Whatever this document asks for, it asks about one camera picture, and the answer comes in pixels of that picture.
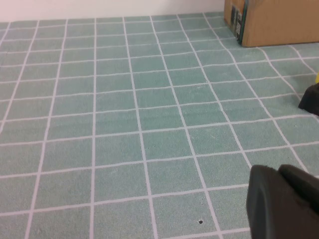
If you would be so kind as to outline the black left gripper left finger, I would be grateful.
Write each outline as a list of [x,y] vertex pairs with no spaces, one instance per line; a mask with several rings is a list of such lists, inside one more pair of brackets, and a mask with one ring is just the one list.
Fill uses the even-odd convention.
[[246,210],[253,239],[317,239],[319,215],[274,169],[254,165]]

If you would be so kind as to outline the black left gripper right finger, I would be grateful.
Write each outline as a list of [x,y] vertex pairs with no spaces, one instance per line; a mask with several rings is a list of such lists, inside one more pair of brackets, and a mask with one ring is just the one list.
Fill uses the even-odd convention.
[[304,199],[310,208],[319,214],[319,179],[288,164],[279,167],[278,172],[293,190]]

